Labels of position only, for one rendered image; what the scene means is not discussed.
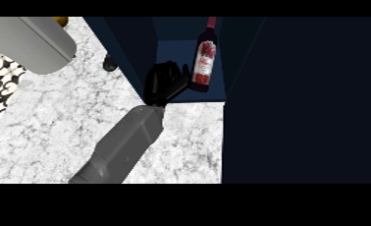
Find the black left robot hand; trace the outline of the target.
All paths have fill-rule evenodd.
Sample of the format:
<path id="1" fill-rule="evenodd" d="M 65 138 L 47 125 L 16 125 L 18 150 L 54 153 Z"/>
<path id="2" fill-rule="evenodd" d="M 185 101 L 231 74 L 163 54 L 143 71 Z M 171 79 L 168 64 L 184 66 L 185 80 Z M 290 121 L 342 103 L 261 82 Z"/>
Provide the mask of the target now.
<path id="1" fill-rule="evenodd" d="M 188 82 L 190 70 L 187 65 L 178 67 L 177 63 L 172 61 L 155 64 L 149 69 L 144 80 L 144 104 L 163 107 L 187 89 Z"/>

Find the red wine bottle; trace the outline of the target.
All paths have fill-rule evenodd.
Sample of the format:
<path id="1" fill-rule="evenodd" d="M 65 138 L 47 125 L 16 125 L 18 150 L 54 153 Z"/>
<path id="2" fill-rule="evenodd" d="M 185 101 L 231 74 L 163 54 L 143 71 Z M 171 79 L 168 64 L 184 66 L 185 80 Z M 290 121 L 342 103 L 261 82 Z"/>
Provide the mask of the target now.
<path id="1" fill-rule="evenodd" d="M 218 36 L 215 34 L 216 20 L 216 17 L 208 19 L 206 30 L 199 35 L 197 39 L 188 87 L 199 92 L 206 92 L 209 90 L 215 57 L 218 53 Z"/>

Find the dark blue cabinet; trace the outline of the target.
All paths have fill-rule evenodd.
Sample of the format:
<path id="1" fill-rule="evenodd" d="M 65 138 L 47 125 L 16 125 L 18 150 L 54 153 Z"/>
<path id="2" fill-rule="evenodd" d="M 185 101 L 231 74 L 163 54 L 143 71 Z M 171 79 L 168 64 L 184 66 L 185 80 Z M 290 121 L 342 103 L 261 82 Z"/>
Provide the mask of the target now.
<path id="1" fill-rule="evenodd" d="M 205 17 L 88 17 L 85 23 L 137 92 L 143 92 L 155 64 L 172 61 L 181 67 L 193 65 L 197 38 L 208 26 Z M 177 103 L 227 100 L 262 23 L 261 17 L 216 19 L 218 53 L 209 90 L 185 90 L 174 98 Z"/>

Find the dark blue cabinet door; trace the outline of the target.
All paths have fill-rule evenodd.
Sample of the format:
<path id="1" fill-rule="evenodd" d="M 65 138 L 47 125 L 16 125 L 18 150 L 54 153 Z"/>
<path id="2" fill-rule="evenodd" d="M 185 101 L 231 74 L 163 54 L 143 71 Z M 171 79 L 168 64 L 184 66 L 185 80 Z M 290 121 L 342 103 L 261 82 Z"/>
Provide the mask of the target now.
<path id="1" fill-rule="evenodd" d="M 371 18 L 265 20 L 225 104 L 222 180 L 371 183 Z"/>

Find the small dark object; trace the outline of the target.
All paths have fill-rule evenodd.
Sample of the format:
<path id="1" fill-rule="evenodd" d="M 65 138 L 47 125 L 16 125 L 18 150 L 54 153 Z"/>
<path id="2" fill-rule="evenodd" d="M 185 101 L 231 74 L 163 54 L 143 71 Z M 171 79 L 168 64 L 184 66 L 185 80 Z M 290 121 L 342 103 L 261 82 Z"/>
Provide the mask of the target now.
<path id="1" fill-rule="evenodd" d="M 112 58 L 110 55 L 106 55 L 106 57 L 104 57 L 103 69 L 107 72 L 113 72 L 118 69 L 118 65 L 116 65 L 116 63 L 115 63 L 113 58 Z"/>

